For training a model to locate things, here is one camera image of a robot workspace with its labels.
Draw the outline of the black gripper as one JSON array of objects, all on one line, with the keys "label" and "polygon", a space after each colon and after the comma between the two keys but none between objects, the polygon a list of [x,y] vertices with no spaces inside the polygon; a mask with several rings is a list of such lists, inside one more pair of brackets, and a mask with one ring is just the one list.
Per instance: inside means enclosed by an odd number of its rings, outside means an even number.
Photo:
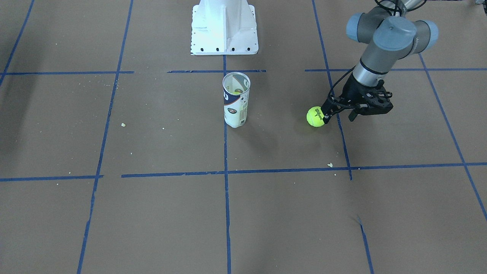
[{"label": "black gripper", "polygon": [[[369,86],[360,83],[353,74],[346,81],[341,94],[341,103],[334,96],[327,96],[326,101],[321,106],[324,124],[329,123],[332,116],[339,114],[346,108],[366,108],[367,101],[364,95],[369,91]],[[348,120],[352,123],[360,113],[354,109],[348,115]]]}]

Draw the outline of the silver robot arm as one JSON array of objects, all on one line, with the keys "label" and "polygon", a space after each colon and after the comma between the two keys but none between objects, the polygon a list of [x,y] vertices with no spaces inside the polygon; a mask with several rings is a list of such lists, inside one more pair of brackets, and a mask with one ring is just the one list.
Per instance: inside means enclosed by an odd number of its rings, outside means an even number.
[{"label": "silver robot arm", "polygon": [[348,38],[367,45],[358,64],[348,70],[339,96],[332,86],[322,106],[311,108],[307,121],[320,127],[331,117],[350,110],[349,120],[357,116],[386,114],[393,109],[392,93],[384,88],[384,78],[394,64],[435,45],[437,25],[428,20],[410,21],[406,14],[425,4],[420,0],[377,0],[367,13],[350,17],[346,26]]}]

